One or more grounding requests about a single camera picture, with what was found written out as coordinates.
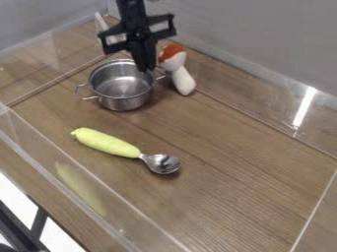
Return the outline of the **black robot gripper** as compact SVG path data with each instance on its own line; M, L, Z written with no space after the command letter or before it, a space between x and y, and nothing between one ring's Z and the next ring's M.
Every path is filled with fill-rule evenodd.
M171 13L130 17L97 33L105 54L126 50L140 72L152 71L156 64L156 42L176 34L173 25L175 16ZM116 42L106 43L106 37L112 36Z

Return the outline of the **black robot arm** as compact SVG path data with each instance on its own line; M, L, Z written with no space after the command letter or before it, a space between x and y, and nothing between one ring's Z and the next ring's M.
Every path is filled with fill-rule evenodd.
M142 0L116 0L120 22L97 33L105 55L125 50L140 72L156 65L156 43L176 34L171 13L148 16Z

